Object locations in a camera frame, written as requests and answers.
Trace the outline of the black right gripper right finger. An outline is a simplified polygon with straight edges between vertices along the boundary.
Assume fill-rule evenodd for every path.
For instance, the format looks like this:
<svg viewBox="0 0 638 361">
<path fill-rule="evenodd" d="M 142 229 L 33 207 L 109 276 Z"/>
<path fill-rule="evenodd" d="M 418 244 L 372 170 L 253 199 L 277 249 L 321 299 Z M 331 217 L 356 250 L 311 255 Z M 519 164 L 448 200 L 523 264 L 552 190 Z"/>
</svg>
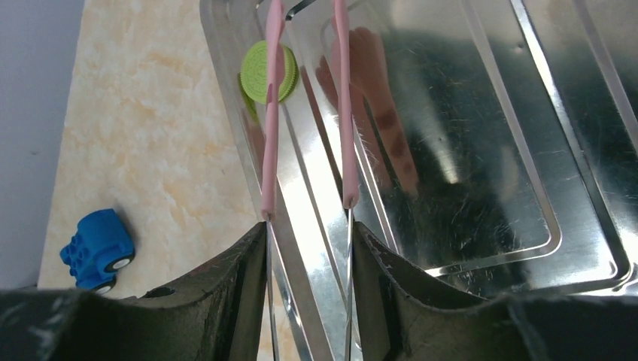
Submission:
<svg viewBox="0 0 638 361">
<path fill-rule="evenodd" d="M 635 360 L 634 296 L 487 300 L 430 276 L 354 224 L 354 291 L 366 360 Z"/>
</svg>

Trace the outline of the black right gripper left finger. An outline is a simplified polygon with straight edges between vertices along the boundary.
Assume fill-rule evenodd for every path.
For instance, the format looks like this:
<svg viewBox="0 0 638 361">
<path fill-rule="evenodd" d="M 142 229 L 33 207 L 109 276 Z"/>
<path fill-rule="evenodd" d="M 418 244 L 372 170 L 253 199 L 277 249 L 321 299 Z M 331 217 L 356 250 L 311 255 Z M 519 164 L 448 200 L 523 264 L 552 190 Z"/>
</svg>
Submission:
<svg viewBox="0 0 638 361">
<path fill-rule="evenodd" d="M 142 297 L 79 290 L 1 294 L 3 360 L 255 360 L 266 225 Z"/>
</svg>

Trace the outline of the green macaron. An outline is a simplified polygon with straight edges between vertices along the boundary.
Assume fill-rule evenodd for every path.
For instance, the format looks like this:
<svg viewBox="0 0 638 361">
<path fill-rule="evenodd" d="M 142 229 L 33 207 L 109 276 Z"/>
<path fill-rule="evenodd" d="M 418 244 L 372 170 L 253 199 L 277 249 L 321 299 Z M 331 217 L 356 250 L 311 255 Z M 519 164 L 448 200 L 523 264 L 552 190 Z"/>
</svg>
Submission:
<svg viewBox="0 0 638 361">
<path fill-rule="evenodd" d="M 293 51 L 283 46 L 284 78 L 279 87 L 279 102 L 283 102 L 294 90 L 298 80 L 298 68 Z M 245 54 L 239 73 L 244 93 L 254 102 L 265 105 L 267 95 L 267 43 L 255 43 Z"/>
</svg>

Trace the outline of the pink-handled metal tongs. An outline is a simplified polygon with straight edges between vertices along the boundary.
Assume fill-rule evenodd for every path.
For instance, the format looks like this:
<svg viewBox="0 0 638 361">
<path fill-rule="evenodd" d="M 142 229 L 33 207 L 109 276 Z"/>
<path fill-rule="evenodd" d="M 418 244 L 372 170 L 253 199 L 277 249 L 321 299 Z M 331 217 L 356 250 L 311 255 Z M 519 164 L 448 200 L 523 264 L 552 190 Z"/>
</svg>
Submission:
<svg viewBox="0 0 638 361">
<path fill-rule="evenodd" d="M 350 26 L 345 1 L 333 2 L 333 28 L 337 34 L 339 55 L 338 112 L 339 131 L 342 152 L 342 204 L 348 216 L 348 236 L 346 238 L 347 257 L 345 282 L 345 354 L 350 360 L 353 336 L 353 237 L 354 207 L 360 198 L 358 175 L 354 149 L 354 122 L 351 107 L 351 61 Z M 266 135 L 263 157 L 262 206 L 261 214 L 266 221 L 266 289 L 269 303 L 269 322 L 272 339 L 272 353 L 275 360 L 280 359 L 278 349 L 277 326 L 273 311 L 272 251 L 274 229 L 272 218 L 276 209 L 276 183 L 278 167 L 278 115 L 279 88 L 285 76 L 285 56 L 280 39 L 284 31 L 284 6 L 281 1 L 270 4 L 266 20 Z"/>
</svg>

